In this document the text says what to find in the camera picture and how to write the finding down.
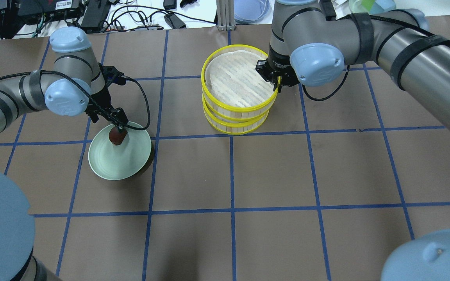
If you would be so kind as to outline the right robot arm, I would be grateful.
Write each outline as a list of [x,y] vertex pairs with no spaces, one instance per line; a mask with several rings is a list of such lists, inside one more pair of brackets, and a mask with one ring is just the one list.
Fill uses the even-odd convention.
[[[450,39],[428,29],[417,9],[336,19],[330,0],[275,0],[268,56],[255,69],[274,89],[320,87],[373,61],[450,130]],[[380,280],[450,281],[450,229],[396,248]]]

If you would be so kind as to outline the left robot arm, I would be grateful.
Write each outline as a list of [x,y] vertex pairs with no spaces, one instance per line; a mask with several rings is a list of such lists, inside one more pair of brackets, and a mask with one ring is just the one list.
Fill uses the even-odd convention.
[[[127,124],[121,108],[111,105],[108,74],[91,42],[78,27],[62,27],[49,39],[57,58],[51,71],[38,69],[0,77],[0,133],[19,117],[49,110],[59,116],[102,116],[115,128]],[[0,281],[58,281],[34,255],[35,219],[22,190],[0,172]]]

